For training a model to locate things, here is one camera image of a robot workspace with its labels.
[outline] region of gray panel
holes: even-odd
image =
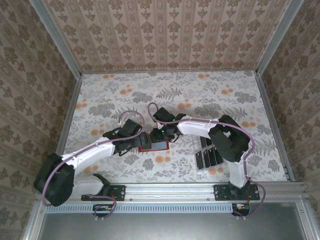
[[[305,240],[295,203],[266,203],[242,220],[231,214],[47,214],[41,240]]]

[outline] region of gray leaf pattern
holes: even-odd
[[[185,113],[195,118],[231,116],[256,140],[256,150],[247,159],[248,175],[257,181],[286,181],[274,143],[259,89],[250,72],[157,72],[83,75],[81,93],[73,115],[66,152],[73,152],[117,128],[119,115],[136,110],[145,118],[145,131],[157,127],[148,115],[147,105],[156,102],[173,115]],[[137,114],[123,116],[141,123]],[[11,141],[16,135],[8,133]],[[197,172],[193,140],[181,136],[169,150],[113,155],[95,163],[89,172],[100,173],[112,183],[227,182],[226,162]],[[20,188],[28,180],[19,180]]]

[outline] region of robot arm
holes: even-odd
[[[230,169],[230,189],[235,195],[241,195],[246,190],[249,182],[244,172],[244,154],[248,150],[250,139],[244,133],[230,126],[208,122],[200,118],[191,118],[185,114],[178,114],[176,117],[161,107],[154,115],[157,120],[163,122],[181,121],[174,124],[166,124],[154,128],[150,133],[153,143],[164,142],[175,138],[175,135],[197,135],[212,140],[219,154],[228,162]],[[217,121],[237,126],[237,123],[227,115],[223,115]],[[147,136],[142,132],[130,139],[118,141],[117,139],[136,135],[141,126],[128,119],[123,127],[106,132],[100,139],[90,145],[62,156],[55,153],[48,156],[40,173],[36,177],[33,186],[42,193],[45,183],[53,169],[62,161],[69,159],[54,174],[45,192],[45,197],[53,206],[63,204],[71,195],[102,195],[105,196],[104,186],[110,183],[99,174],[88,179],[75,178],[85,168],[94,164],[102,158],[114,154],[123,155],[122,151],[129,151],[132,148],[147,144]]]

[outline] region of floral wallpaper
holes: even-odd
[[[290,0],[45,0],[84,73],[254,69]]]
[[[82,86],[65,153],[94,142],[118,127],[125,110],[137,110],[146,132],[156,127],[148,115],[149,102],[169,112],[213,119],[230,115],[256,140],[248,158],[248,174],[257,181],[286,181],[253,71],[88,74]],[[141,123],[138,115],[128,118]],[[198,174],[191,135],[170,143],[169,150],[113,155],[86,168],[81,175],[100,173],[112,183],[226,182],[227,163]]]
[[[36,11],[0,1],[0,239],[22,237],[32,183],[54,152],[75,79]]]
[[[262,76],[295,177],[320,219],[320,1],[305,0]]]

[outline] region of floral tablecloth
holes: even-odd
[[[65,153],[118,127],[118,116],[125,110],[142,113],[150,132],[156,127],[147,112],[151,101],[174,115],[205,119],[230,115],[256,141],[247,160],[248,175],[256,181],[287,180],[253,71],[83,75]],[[138,115],[128,115],[141,123]],[[81,175],[93,173],[112,183],[227,182],[230,175],[225,162],[198,173],[190,135],[170,143],[169,150],[138,153],[133,149],[122,157],[106,157]]]

